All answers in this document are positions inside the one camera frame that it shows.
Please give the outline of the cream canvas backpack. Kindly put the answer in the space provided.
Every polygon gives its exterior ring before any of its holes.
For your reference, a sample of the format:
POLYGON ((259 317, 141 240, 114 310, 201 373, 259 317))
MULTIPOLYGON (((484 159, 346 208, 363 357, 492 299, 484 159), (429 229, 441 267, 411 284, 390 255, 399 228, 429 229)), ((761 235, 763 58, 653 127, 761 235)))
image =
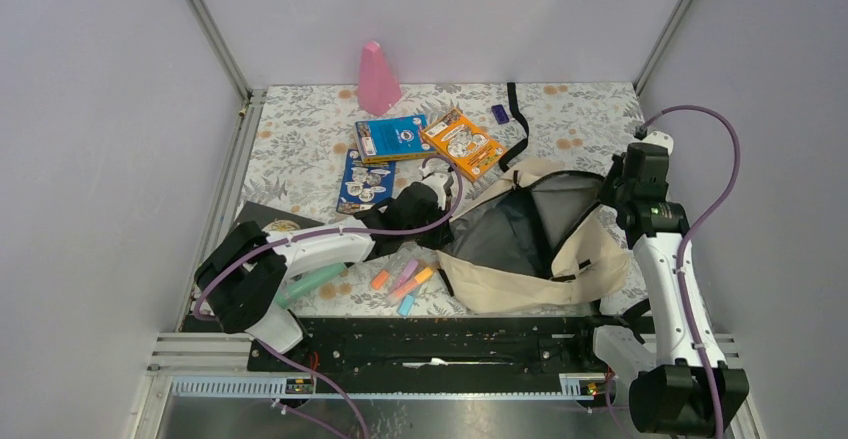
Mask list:
POLYGON ((448 293, 477 314, 587 304, 629 274, 629 254, 598 218, 602 176, 523 158, 529 143, 499 158, 501 176, 450 220, 437 252, 448 293))

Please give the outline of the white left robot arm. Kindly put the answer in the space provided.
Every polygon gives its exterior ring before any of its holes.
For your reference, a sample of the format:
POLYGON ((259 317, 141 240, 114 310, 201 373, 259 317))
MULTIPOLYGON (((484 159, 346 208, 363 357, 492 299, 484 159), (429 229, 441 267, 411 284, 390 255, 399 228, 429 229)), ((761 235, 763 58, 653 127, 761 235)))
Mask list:
POLYGON ((275 301, 286 280, 325 266, 390 256, 408 242, 440 241, 463 196, 457 166, 420 167, 420 180, 395 197, 343 221, 272 235, 254 221, 236 226, 199 265, 193 314, 226 334, 246 333, 288 370, 309 360, 310 344, 296 316, 275 301))

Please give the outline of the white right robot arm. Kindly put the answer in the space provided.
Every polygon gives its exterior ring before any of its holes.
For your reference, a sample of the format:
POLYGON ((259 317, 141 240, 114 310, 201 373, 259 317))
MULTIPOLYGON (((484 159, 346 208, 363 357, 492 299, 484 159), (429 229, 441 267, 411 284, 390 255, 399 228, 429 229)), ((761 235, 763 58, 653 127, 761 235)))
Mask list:
POLYGON ((749 393, 745 371, 731 367, 709 323, 694 277, 690 225, 668 198, 670 135, 640 129, 613 158, 600 201, 616 212, 648 298, 578 338, 575 361, 607 364, 628 390, 630 417, 642 433, 721 438, 749 393))

